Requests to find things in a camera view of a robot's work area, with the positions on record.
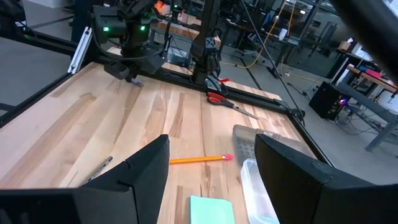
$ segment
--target clear plastic container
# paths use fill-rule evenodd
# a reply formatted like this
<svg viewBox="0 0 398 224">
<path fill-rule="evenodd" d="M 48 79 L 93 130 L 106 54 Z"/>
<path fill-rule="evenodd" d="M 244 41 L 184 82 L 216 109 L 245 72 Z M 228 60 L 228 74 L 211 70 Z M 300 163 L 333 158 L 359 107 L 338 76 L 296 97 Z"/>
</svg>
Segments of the clear plastic container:
<svg viewBox="0 0 398 224">
<path fill-rule="evenodd" d="M 255 159 L 243 162 L 241 178 L 250 224 L 279 223 Z"/>
</svg>

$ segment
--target wooden tabletop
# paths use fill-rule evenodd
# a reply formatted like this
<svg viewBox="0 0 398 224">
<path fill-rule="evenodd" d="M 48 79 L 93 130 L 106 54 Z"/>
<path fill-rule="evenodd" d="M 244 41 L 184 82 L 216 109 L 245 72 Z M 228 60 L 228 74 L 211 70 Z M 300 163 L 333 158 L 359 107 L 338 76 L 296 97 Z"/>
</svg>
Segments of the wooden tabletop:
<svg viewBox="0 0 398 224">
<path fill-rule="evenodd" d="M 91 63 L 5 125 L 0 129 L 0 188 L 76 187 L 108 156 L 114 159 L 103 172 L 160 134 L 169 135 L 171 159 L 233 154 L 235 124 L 303 142 L 286 115 L 235 102 L 260 117 L 255 120 L 207 103 L 199 91 L 138 79 L 144 87 L 117 80 Z M 315 157 L 309 149 L 304 153 Z M 248 223 L 240 170 L 235 160 L 170 166 L 158 223 L 189 223 L 191 195 L 229 200 L 236 223 Z"/>
<path fill-rule="evenodd" d="M 162 7 L 159 8 L 157 7 L 158 11 L 163 14 L 166 15 L 167 13 L 169 13 L 169 11 L 167 10 L 166 4 Z M 183 22 L 185 24 L 197 24 L 200 26 L 201 24 L 201 20 L 197 19 L 195 16 L 191 16 L 187 13 L 182 13 L 182 16 L 178 17 L 178 20 L 180 22 Z M 167 27 L 167 23 L 165 21 L 160 21 L 156 24 L 152 24 L 152 27 L 156 27 L 158 29 L 162 29 L 162 30 L 166 30 Z M 184 37 L 188 37 L 190 39 L 195 39 L 198 35 L 199 35 L 199 31 L 196 31 L 194 29 L 189 29 L 180 25 L 176 25 L 176 24 L 172 24 L 170 26 L 170 33 L 172 34 L 177 34 L 177 35 L 181 35 Z M 216 42 L 216 46 L 219 47 L 221 45 L 221 40 L 220 38 L 217 36 L 215 37 L 215 42 Z"/>
<path fill-rule="evenodd" d="M 379 86 L 387 89 L 388 91 L 390 91 L 392 93 L 395 93 L 397 91 L 397 87 L 394 84 L 388 83 L 388 80 L 385 80 L 383 78 L 375 78 L 375 77 L 367 74 L 366 72 L 360 71 L 359 69 L 357 69 L 353 66 L 347 66 L 347 69 L 351 72 L 361 75 L 362 77 L 364 77 L 365 79 L 367 79 L 371 82 L 378 84 Z"/>
</svg>

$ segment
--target sticky note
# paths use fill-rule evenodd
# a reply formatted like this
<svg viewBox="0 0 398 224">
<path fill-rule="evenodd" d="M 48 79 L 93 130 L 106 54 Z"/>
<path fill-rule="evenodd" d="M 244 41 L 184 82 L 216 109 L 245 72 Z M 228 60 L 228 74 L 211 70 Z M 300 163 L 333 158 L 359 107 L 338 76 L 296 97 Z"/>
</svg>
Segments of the sticky note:
<svg viewBox="0 0 398 224">
<path fill-rule="evenodd" d="M 190 197 L 190 224 L 235 224 L 232 203 L 215 198 Z"/>
</svg>

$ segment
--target yellow pencil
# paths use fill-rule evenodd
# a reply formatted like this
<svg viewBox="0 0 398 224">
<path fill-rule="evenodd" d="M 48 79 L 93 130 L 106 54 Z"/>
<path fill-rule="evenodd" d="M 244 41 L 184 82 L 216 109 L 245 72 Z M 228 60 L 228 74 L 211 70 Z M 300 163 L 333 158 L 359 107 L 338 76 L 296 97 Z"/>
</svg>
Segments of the yellow pencil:
<svg viewBox="0 0 398 224">
<path fill-rule="evenodd" d="M 171 159 L 170 164 L 180 164 L 187 162 L 205 162 L 205 161 L 218 161 L 218 160 L 231 160 L 234 155 L 225 154 L 223 156 L 208 156 L 208 157 L 197 157 L 197 158 L 184 158 L 184 159 Z"/>
</svg>

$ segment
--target scissor blade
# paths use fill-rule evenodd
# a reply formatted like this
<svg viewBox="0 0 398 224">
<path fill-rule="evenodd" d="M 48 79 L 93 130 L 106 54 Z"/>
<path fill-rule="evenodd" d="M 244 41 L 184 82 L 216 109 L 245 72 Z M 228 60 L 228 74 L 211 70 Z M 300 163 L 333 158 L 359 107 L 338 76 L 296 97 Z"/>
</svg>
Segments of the scissor blade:
<svg viewBox="0 0 398 224">
<path fill-rule="evenodd" d="M 241 108 L 235 108 L 237 111 L 239 111 L 239 112 L 241 112 L 242 114 L 246 114 L 246 115 L 248 115 L 249 117 L 252 117 L 252 118 L 254 118 L 254 119 L 259 119 L 257 116 L 254 116 L 253 114 L 251 114 L 251 113 L 249 113 L 249 112 L 247 112 L 247 111 L 245 111 L 245 110 L 243 110 L 243 109 L 241 109 Z"/>
</svg>

